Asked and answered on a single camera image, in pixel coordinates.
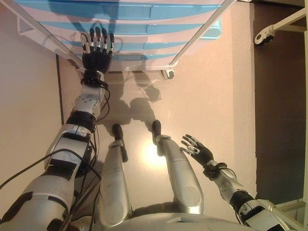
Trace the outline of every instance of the robot wrist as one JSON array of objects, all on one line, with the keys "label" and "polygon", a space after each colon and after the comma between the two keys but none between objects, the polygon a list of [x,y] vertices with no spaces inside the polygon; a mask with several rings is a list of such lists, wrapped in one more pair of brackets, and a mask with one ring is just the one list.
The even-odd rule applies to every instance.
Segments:
[{"label": "robot wrist", "polygon": [[218,177],[220,169],[226,168],[226,167],[227,167],[227,164],[225,164],[225,163],[218,163],[215,166],[212,165],[212,164],[205,165],[205,166],[203,166],[203,168],[204,168],[203,174],[207,178],[209,178],[210,180],[213,181],[215,178]]}]

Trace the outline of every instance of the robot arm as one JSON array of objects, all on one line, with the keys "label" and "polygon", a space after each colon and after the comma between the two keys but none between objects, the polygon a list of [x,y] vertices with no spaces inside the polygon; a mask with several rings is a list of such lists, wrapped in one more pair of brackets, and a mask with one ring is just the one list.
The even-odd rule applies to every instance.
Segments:
[{"label": "robot arm", "polygon": [[[94,41],[92,31],[90,36],[91,41]],[[50,158],[45,162],[45,172],[26,187],[5,213],[0,231],[58,231],[69,227],[71,211],[76,209],[76,204],[73,204],[75,177],[94,171],[90,162],[92,147],[89,142],[108,88],[103,74],[108,72],[113,52],[112,47],[108,54],[106,48],[101,49],[100,38],[98,27],[95,42],[89,42],[87,35],[81,34],[86,68],[81,81],[81,94],[47,152]]]},{"label": "robot arm", "polygon": [[183,136],[181,148],[203,168],[203,174],[218,186],[221,198],[227,201],[241,220],[241,223],[259,231],[284,231],[289,227],[271,211],[255,200],[241,185],[231,169],[225,163],[214,161],[213,154],[197,139],[190,135]]}]

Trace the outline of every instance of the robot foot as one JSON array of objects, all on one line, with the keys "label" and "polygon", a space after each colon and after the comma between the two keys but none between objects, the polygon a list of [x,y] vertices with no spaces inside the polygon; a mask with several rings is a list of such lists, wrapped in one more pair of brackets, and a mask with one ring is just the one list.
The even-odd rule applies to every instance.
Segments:
[{"label": "robot foot", "polygon": [[123,162],[127,162],[128,161],[128,156],[127,156],[127,152],[126,152],[126,148],[125,148],[125,144],[124,144],[124,140],[123,140],[123,131],[122,128],[119,124],[114,124],[112,126],[112,133],[114,135],[115,140],[120,140],[123,143],[123,146],[121,146],[121,151],[122,151],[122,159]]},{"label": "robot foot", "polygon": [[157,145],[156,137],[161,135],[162,127],[159,120],[154,120],[152,123],[153,143]]}]

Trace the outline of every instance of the silver robot leg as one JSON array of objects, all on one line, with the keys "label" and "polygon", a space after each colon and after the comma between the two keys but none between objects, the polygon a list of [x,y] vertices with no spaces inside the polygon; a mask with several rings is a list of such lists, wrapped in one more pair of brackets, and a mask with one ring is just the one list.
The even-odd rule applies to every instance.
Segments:
[{"label": "silver robot leg", "polygon": [[115,141],[109,145],[102,172],[99,211],[103,229],[120,224],[128,219],[131,214],[123,170],[123,162],[126,161],[127,156],[123,137],[122,139],[117,139],[115,135]]},{"label": "silver robot leg", "polygon": [[152,133],[153,141],[157,145],[157,154],[166,157],[174,202],[177,203],[179,211],[202,214],[203,193],[186,155],[170,136],[160,134],[158,120],[153,122]]}]

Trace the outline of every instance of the humanoid robot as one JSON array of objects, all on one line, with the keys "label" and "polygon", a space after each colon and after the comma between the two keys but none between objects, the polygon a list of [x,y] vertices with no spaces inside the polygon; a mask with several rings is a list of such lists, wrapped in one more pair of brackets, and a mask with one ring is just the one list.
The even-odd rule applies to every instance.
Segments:
[{"label": "humanoid robot", "polygon": [[[180,148],[170,136],[161,134],[161,124],[152,124],[157,154],[165,156],[174,200],[132,211],[123,163],[128,160],[123,132],[113,126],[115,141],[109,145],[102,173],[94,168],[96,145],[91,141],[102,109],[108,104],[108,72],[113,56],[113,34],[98,27],[81,34],[84,78],[81,94],[65,125],[57,134],[44,158],[45,171],[35,178],[5,213],[0,231],[284,231],[288,226],[255,200],[241,185],[225,163],[217,163],[213,154],[197,139],[183,136]],[[213,181],[223,200],[235,210],[241,224],[202,215],[204,196],[197,177],[186,157],[189,154],[204,168],[204,175]],[[74,193],[76,177],[92,171],[97,182],[84,192]],[[5,181],[0,189],[14,175]],[[72,221],[84,201],[96,193],[93,213],[89,218]]]}]

